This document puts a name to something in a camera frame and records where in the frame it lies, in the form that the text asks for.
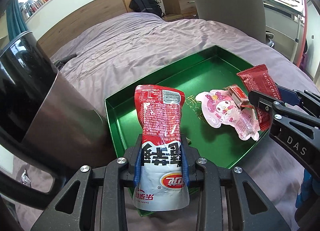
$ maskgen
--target green tray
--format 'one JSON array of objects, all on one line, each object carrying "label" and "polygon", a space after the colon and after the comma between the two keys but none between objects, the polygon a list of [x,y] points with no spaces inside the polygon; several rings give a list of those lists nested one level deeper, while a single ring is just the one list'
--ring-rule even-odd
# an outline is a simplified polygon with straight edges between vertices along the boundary
[{"label": "green tray", "polygon": [[105,99],[111,138],[118,157],[126,148],[134,146],[142,128],[138,122],[134,105],[136,86],[152,84],[179,89],[185,93],[182,107],[180,131],[191,140],[191,146],[198,149],[201,156],[217,166],[231,168],[242,159],[265,132],[260,132],[258,141],[250,138],[240,140],[236,130],[228,125],[212,128],[204,119],[201,103],[195,100],[198,93],[212,89],[223,89],[237,84],[246,89],[238,72],[252,65],[235,54],[213,46],[171,63]]}]

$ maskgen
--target glossy black surface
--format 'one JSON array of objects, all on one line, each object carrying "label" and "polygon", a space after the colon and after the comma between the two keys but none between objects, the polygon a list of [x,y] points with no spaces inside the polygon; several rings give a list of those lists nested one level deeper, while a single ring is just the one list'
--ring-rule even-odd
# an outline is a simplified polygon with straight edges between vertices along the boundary
[{"label": "glossy black surface", "polygon": [[0,53],[0,126],[21,142],[48,94],[57,68],[24,32]]}]

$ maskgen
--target curtain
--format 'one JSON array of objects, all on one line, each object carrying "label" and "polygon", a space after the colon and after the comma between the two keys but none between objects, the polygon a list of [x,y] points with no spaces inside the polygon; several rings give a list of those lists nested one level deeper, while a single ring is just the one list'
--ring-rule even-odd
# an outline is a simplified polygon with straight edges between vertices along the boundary
[{"label": "curtain", "polygon": [[18,0],[11,0],[6,9],[9,40],[13,40],[28,28],[22,18]]}]

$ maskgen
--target desk leg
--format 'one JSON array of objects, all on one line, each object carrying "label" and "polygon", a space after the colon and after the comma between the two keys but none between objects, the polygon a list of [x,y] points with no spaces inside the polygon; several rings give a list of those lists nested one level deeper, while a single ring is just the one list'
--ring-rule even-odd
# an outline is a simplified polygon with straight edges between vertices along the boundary
[{"label": "desk leg", "polygon": [[298,31],[297,31],[297,37],[296,37],[295,42],[294,42],[293,52],[292,52],[292,56],[291,56],[291,59],[290,59],[290,62],[292,62],[292,63],[293,63],[293,61],[294,61],[294,57],[296,56],[297,49],[298,49],[299,36],[300,36],[300,28],[301,28],[301,15],[298,15]]}]

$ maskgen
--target backpack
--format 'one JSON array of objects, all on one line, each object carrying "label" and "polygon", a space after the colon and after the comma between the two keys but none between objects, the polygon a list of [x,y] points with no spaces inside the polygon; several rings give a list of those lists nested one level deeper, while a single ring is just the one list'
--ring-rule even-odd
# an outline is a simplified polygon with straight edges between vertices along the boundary
[{"label": "backpack", "polygon": [[138,13],[152,13],[159,17],[164,15],[156,0],[131,0],[129,8]]}]

